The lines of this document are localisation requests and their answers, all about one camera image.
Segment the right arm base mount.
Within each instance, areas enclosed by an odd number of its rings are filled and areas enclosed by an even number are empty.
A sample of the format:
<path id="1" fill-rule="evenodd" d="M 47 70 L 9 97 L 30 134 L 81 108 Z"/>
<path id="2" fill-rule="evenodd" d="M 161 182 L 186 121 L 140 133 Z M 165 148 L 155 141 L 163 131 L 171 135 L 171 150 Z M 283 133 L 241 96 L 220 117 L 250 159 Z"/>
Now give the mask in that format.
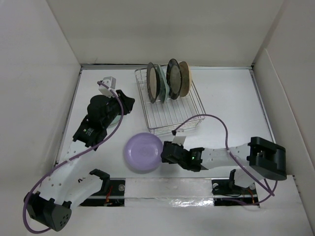
<path id="1" fill-rule="evenodd" d="M 214 206 L 243 206 L 256 204 L 258 195 L 253 184 L 251 187 L 243 188 L 234 185 L 228 179 L 212 179 L 212 194 Z"/>

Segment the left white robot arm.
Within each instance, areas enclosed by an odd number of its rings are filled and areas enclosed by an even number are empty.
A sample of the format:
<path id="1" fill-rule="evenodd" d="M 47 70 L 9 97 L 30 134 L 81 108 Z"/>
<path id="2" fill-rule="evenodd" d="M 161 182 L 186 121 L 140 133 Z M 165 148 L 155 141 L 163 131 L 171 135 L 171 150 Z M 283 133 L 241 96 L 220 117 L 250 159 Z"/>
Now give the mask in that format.
<path id="1" fill-rule="evenodd" d="M 104 195 L 111 189 L 108 173 L 97 168 L 84 170 L 97 148 L 118 130 L 116 127 L 108 134 L 110 124 L 120 118 L 117 124 L 120 126 L 135 103 L 119 89 L 109 92 L 109 96 L 96 95 L 90 99 L 87 115 L 73 135 L 66 155 L 26 194 L 23 223 L 30 233 L 62 230 L 74 208 L 89 196 Z"/>

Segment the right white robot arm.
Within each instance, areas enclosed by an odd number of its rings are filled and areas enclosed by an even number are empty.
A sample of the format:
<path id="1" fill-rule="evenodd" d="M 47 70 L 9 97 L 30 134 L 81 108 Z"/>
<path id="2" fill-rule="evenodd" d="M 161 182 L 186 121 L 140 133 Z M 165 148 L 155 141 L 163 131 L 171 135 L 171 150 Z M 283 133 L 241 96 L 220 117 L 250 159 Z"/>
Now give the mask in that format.
<path id="1" fill-rule="evenodd" d="M 186 150 L 179 142 L 165 141 L 161 160 L 193 172 L 233 167 L 227 181 L 232 193 L 239 193 L 263 179 L 287 179 L 286 149 L 261 137 L 252 137 L 244 145 L 218 149 L 197 147 Z"/>

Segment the brown rim cream bowl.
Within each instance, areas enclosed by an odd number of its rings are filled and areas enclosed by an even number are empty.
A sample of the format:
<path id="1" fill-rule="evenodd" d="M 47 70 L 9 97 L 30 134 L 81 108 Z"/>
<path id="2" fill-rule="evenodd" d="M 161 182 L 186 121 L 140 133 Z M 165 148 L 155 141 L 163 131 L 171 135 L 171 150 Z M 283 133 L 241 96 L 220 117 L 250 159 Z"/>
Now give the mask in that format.
<path id="1" fill-rule="evenodd" d="M 150 102 L 153 104 L 156 102 L 160 93 L 160 76 L 156 67 L 152 62 L 148 63 L 146 73 L 147 91 Z"/>

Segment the dark striped rim plate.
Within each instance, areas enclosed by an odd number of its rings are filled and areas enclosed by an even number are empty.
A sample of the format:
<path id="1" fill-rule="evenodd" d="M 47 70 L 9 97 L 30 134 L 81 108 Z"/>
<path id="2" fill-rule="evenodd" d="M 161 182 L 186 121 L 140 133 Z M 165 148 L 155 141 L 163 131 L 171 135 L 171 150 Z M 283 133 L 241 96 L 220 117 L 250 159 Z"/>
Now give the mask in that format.
<path id="1" fill-rule="evenodd" d="M 166 79 L 169 85 L 169 96 L 171 99 L 176 100 L 182 87 L 182 74 L 180 66 L 175 59 L 171 59 L 168 62 Z"/>

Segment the purple plastic plate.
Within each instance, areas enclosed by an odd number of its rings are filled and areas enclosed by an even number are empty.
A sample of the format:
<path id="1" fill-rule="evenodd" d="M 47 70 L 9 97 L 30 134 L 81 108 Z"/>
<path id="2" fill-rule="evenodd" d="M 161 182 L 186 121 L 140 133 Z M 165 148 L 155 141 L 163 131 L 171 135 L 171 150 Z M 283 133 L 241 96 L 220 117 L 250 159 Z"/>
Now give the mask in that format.
<path id="1" fill-rule="evenodd" d="M 132 136 L 124 147 L 127 165 L 138 172 L 150 172 L 161 164 L 163 143 L 151 133 L 138 133 Z"/>

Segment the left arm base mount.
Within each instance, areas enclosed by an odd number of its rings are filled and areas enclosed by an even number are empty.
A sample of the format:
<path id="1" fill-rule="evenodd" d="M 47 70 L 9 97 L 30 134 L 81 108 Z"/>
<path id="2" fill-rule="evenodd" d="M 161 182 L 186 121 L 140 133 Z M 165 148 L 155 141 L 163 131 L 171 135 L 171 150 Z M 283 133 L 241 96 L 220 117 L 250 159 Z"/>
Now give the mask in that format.
<path id="1" fill-rule="evenodd" d="M 80 206 L 82 207 L 123 207 L 125 205 L 126 180 L 114 178 L 110 180 L 110 185 L 106 190 L 94 193 Z"/>

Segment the light green rectangular dish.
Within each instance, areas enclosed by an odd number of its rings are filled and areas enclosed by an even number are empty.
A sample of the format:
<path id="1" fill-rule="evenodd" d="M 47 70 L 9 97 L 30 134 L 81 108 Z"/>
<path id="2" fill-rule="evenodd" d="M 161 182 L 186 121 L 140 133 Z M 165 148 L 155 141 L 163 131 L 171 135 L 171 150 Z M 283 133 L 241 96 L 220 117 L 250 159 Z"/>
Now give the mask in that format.
<path id="1" fill-rule="evenodd" d="M 166 79 L 166 75 L 164 70 L 162 69 L 162 67 L 160 65 L 157 65 L 157 72 L 160 76 L 160 93 L 159 93 L 159 97 L 160 97 L 160 101 L 161 103 L 165 103 L 165 101 L 168 99 L 169 97 L 169 85 L 167 83 L 167 79 Z"/>

